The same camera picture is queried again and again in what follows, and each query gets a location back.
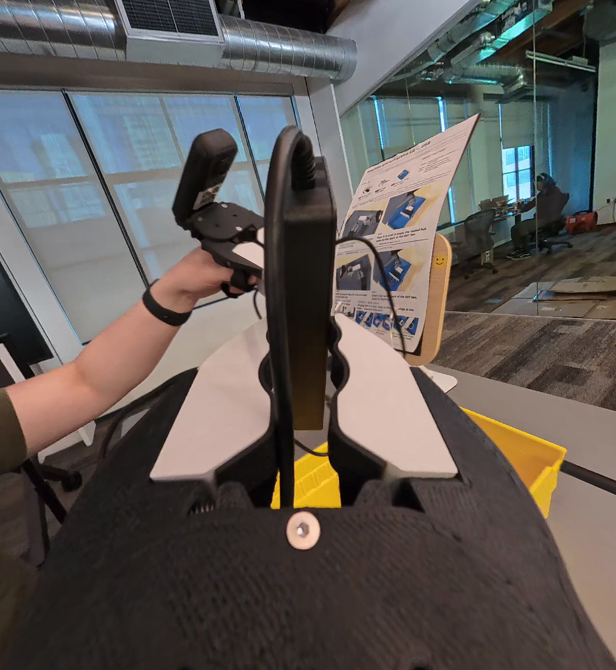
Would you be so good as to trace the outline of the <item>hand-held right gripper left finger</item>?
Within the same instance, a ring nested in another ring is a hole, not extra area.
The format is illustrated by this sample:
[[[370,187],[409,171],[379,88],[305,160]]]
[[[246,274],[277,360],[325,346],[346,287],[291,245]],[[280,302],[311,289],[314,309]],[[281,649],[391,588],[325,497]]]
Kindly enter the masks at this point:
[[[150,472],[154,482],[274,482],[278,462],[267,322],[201,365]]]

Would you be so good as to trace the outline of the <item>ceiling air vent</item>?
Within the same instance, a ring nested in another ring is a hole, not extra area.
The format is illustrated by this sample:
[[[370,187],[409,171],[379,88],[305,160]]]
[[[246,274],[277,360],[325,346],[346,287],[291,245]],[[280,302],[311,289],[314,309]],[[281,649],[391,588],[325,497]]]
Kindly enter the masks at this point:
[[[225,40],[214,1],[115,1],[126,60],[211,68]]]

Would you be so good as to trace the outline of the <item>large glass window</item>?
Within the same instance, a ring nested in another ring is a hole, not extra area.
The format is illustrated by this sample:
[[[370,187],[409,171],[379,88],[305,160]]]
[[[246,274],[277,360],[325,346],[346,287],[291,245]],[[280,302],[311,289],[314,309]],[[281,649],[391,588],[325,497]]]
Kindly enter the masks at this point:
[[[194,138],[232,136],[216,199],[262,214],[287,125],[294,96],[0,90],[0,191],[81,344],[200,245],[172,214]]]

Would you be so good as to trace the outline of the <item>silver ventilation duct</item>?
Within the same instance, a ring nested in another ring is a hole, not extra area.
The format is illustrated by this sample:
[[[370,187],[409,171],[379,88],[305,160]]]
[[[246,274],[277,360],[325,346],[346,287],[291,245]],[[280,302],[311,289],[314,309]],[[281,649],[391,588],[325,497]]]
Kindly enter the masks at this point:
[[[225,47],[211,68],[335,81],[354,74],[352,39],[219,15]],[[0,1],[0,54],[128,62],[125,48],[114,1]]]

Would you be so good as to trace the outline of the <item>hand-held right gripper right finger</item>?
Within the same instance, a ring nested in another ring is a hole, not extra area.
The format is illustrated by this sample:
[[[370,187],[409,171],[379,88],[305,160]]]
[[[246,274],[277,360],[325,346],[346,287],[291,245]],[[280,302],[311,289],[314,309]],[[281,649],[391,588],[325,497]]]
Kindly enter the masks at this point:
[[[335,315],[333,435],[361,448],[381,477],[452,479],[457,465],[403,356],[344,314]]]

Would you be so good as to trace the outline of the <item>person's left hand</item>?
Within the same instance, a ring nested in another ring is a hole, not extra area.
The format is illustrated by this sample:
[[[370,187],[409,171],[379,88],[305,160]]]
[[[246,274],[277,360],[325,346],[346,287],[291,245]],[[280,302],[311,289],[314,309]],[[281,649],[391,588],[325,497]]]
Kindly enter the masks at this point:
[[[219,293],[222,285],[241,294],[243,290],[232,284],[233,274],[232,268],[219,265],[210,253],[196,248],[152,285],[150,295],[161,308],[186,314],[199,300]]]

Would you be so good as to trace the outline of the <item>person's left forearm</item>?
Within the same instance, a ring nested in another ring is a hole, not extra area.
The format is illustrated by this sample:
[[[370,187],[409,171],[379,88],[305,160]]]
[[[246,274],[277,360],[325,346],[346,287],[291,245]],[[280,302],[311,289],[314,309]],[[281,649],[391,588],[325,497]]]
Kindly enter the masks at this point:
[[[139,302],[72,362],[10,386],[27,455],[79,431],[123,399],[153,372],[177,332]]]

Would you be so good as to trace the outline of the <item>instruction sheet on stand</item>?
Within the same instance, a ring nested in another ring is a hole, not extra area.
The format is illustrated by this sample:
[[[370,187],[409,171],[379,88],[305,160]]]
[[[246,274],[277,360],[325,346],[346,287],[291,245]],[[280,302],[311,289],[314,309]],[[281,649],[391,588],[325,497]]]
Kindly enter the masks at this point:
[[[450,253],[451,263],[449,267],[442,269],[433,267],[433,256],[440,251]],[[437,233],[435,235],[435,242],[432,250],[429,292],[421,342],[413,353],[405,356],[406,362],[411,366],[421,366],[431,363],[440,350],[452,259],[452,248],[448,240]]]

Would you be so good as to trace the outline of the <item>yellow plastic bin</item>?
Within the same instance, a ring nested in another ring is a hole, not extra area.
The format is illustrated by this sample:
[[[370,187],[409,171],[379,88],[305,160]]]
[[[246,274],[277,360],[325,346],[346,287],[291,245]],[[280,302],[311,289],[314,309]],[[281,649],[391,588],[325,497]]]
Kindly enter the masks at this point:
[[[508,459],[545,519],[566,449],[464,408],[469,418]],[[338,508],[339,478],[327,458],[328,443],[295,461],[295,507]]]

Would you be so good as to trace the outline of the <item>instruction poster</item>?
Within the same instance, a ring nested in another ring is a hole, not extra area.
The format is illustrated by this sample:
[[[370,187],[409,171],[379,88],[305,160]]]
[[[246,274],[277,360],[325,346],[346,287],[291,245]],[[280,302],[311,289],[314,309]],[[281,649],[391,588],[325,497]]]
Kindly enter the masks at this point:
[[[440,214],[479,119],[368,168],[337,233],[334,311],[397,350],[421,342]]]

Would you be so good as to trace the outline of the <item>flat cardboard sheet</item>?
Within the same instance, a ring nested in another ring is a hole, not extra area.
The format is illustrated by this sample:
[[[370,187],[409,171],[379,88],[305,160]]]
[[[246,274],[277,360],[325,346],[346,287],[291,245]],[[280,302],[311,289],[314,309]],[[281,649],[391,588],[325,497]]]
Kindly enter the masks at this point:
[[[494,314],[616,320],[616,276],[534,281]]]

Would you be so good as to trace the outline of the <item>white stand base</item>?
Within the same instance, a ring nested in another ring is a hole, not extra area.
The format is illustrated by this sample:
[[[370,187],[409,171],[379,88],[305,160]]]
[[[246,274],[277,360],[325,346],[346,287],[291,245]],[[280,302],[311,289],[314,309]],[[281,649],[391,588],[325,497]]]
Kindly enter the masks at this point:
[[[434,371],[424,365],[419,366],[419,369],[444,393],[448,393],[458,384],[458,380],[450,374]]]

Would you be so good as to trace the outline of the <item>black office chair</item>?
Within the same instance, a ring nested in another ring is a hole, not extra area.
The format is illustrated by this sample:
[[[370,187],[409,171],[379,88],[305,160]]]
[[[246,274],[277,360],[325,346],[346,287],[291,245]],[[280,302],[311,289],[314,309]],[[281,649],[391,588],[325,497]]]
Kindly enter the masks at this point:
[[[468,280],[480,269],[489,270],[492,274],[498,273],[494,263],[482,260],[484,255],[493,250],[491,233],[495,218],[496,210],[488,208],[471,214],[459,227],[454,253],[464,280]]]

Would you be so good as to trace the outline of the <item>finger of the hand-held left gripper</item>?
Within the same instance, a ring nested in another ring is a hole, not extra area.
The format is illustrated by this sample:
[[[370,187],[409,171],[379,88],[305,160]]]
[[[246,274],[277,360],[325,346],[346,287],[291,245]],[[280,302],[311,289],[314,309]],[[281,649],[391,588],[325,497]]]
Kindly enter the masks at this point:
[[[264,270],[264,245],[245,242],[231,249],[231,268],[246,273],[262,273]]]

